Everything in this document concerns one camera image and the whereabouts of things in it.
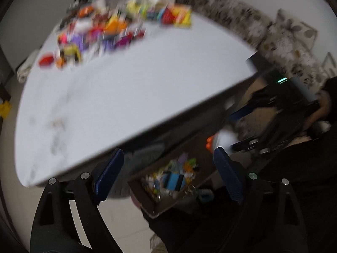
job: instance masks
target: cardboard box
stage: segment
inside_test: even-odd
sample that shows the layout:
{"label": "cardboard box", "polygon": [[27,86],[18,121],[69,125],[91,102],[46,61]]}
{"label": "cardboard box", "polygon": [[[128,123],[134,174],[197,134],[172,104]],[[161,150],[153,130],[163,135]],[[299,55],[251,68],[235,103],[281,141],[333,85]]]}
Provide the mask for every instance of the cardboard box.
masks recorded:
{"label": "cardboard box", "polygon": [[[167,156],[159,159],[152,165],[143,169],[142,171],[134,174],[128,181],[132,193],[136,199],[141,203],[142,209],[151,217],[156,218],[166,210],[173,207],[178,201],[191,195],[191,191],[195,187],[199,187],[211,175],[216,171],[216,167],[213,164],[213,155],[205,148],[206,137],[196,135],[192,139],[181,144],[179,147],[171,151]],[[183,152],[188,153],[188,158],[196,158],[200,167],[200,171],[197,173],[195,179],[190,185],[185,186],[178,194],[176,199],[172,197],[164,197],[160,202],[156,203],[144,190],[140,179],[146,175],[156,172],[159,168],[167,165],[170,160],[178,158]]]}

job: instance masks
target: white tabletop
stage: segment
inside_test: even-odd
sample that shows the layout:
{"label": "white tabletop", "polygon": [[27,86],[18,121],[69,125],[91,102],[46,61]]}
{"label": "white tabletop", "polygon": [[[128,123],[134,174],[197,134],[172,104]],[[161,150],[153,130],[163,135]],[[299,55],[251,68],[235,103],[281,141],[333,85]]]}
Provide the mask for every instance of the white tabletop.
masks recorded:
{"label": "white tabletop", "polygon": [[[25,84],[15,134],[20,182],[34,186],[118,146],[251,77],[254,51],[193,14],[191,29],[151,26],[124,50],[41,69]],[[40,52],[57,49],[51,33]]]}

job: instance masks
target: tiled floor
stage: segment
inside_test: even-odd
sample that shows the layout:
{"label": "tiled floor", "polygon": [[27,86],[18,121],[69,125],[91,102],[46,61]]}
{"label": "tiled floor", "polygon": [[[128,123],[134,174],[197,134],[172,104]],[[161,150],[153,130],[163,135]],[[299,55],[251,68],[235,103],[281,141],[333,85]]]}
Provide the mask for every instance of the tiled floor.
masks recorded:
{"label": "tiled floor", "polygon": [[[23,90],[15,77],[6,86],[12,96],[12,109],[4,120],[0,136],[0,177],[6,205],[13,224],[25,247],[29,250],[30,232],[35,210],[43,192],[43,188],[26,188],[21,185],[14,165],[14,135],[18,105]],[[85,236],[76,204],[71,201],[70,207],[81,242],[90,246]],[[153,232],[143,219],[141,212],[134,206],[131,198],[123,200],[107,200],[98,207],[104,222],[123,252],[150,252],[149,239]]]}

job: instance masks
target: pile of toys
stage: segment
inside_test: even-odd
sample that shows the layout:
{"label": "pile of toys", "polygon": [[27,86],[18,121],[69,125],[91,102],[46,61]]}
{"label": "pile of toys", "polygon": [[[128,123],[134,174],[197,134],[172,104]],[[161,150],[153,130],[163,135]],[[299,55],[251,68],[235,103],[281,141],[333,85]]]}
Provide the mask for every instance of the pile of toys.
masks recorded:
{"label": "pile of toys", "polygon": [[75,2],[59,26],[59,51],[44,54],[39,65],[88,61],[128,46],[145,35],[143,22],[191,26],[191,8],[163,0],[90,0]]}
{"label": "pile of toys", "polygon": [[144,190],[155,201],[163,197],[177,197],[178,193],[195,179],[199,166],[196,158],[188,159],[188,153],[182,153],[157,172],[146,175],[140,181]]}

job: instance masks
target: green led light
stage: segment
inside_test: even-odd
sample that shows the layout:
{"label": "green led light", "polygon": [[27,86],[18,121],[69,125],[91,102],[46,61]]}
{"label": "green led light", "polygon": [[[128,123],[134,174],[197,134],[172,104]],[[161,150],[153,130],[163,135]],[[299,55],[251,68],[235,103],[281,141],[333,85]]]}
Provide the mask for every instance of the green led light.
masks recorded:
{"label": "green led light", "polygon": [[281,80],[278,80],[277,82],[282,82],[282,81],[285,81],[285,80],[287,80],[287,78],[283,78]]}

